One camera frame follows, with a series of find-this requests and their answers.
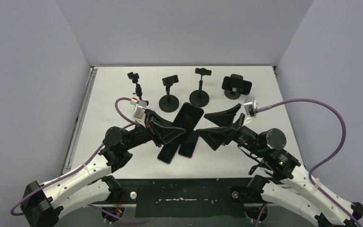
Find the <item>silver-edged black phone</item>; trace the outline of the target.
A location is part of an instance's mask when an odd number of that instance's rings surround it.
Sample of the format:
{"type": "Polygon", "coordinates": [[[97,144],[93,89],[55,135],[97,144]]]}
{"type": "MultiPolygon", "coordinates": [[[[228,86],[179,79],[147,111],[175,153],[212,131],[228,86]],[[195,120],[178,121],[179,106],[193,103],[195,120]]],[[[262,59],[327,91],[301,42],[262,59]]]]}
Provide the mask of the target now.
{"type": "Polygon", "coordinates": [[[159,152],[157,159],[165,164],[170,164],[179,148],[179,143],[168,143],[165,144],[159,152]]]}

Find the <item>black bent-arm phone stand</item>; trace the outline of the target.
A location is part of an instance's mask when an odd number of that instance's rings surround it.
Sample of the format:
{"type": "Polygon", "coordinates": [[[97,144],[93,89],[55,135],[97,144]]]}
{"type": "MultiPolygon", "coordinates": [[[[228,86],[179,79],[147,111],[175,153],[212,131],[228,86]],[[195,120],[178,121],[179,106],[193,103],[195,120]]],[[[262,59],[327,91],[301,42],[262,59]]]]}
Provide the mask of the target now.
{"type": "Polygon", "coordinates": [[[134,73],[134,72],[130,72],[130,73],[127,74],[127,76],[132,81],[132,83],[135,85],[135,91],[133,92],[133,95],[138,97],[139,100],[143,100],[142,99],[142,95],[143,95],[142,88],[141,88],[141,85],[138,83],[139,74],[134,73]]]}

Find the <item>black round-base phone stand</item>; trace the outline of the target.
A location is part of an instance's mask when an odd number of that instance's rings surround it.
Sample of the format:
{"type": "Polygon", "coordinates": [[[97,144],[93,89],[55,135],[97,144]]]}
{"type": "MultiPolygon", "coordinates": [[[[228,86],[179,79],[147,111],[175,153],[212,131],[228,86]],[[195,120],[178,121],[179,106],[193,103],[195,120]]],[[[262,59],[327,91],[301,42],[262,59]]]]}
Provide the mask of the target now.
{"type": "Polygon", "coordinates": [[[195,73],[200,75],[199,88],[193,91],[189,96],[189,101],[191,104],[198,107],[204,107],[209,103],[209,95],[203,90],[203,76],[211,76],[212,70],[205,68],[196,68],[195,73]]]}

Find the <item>black ball-joint phone stand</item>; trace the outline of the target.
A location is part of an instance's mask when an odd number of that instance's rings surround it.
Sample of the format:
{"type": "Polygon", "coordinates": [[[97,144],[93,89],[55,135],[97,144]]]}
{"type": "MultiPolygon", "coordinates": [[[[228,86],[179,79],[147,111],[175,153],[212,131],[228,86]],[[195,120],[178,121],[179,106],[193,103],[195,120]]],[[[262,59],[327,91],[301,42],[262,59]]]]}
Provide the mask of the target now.
{"type": "Polygon", "coordinates": [[[178,75],[172,75],[166,78],[162,78],[163,85],[165,86],[166,95],[159,100],[159,107],[166,113],[174,112],[179,107],[179,99],[170,94],[170,88],[173,84],[178,83],[178,75]]]}

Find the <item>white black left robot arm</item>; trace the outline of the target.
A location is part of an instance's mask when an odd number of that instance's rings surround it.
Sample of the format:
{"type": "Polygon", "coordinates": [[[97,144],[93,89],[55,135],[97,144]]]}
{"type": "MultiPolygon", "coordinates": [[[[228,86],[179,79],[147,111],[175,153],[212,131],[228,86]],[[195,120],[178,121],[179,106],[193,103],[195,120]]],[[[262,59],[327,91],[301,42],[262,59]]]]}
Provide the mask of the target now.
{"type": "Polygon", "coordinates": [[[121,190],[112,173],[131,160],[129,150],[150,141],[161,147],[185,133],[185,128],[149,109],[132,130],[110,127],[102,144],[85,163],[50,181],[29,183],[19,203],[21,215],[31,227],[52,227],[66,214],[91,203],[115,203],[121,190]]]}

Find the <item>purple cased phone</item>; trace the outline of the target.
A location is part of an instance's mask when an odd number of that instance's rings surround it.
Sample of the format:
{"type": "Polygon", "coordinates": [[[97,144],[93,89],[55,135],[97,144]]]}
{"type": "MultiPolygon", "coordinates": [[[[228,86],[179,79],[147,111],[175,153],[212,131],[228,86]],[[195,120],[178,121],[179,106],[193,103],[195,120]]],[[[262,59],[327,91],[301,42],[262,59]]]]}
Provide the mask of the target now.
{"type": "Polygon", "coordinates": [[[192,158],[198,139],[199,135],[196,131],[193,131],[186,141],[181,144],[178,154],[185,158],[192,158]]]}

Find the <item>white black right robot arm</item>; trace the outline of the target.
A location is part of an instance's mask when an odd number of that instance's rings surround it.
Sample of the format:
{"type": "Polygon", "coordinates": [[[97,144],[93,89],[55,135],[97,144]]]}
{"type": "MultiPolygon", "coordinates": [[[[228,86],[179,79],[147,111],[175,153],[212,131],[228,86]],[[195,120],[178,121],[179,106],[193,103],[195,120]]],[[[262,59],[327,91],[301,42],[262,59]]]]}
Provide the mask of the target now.
{"type": "Polygon", "coordinates": [[[249,175],[247,196],[261,199],[300,215],[316,227],[358,227],[363,205],[350,202],[323,186],[299,160],[285,150],[285,134],[276,128],[257,133],[247,124],[259,110],[254,102],[245,105],[246,113],[235,119],[240,105],[205,118],[214,128],[199,129],[198,135],[213,149],[235,142],[249,158],[257,162],[249,175]]]}

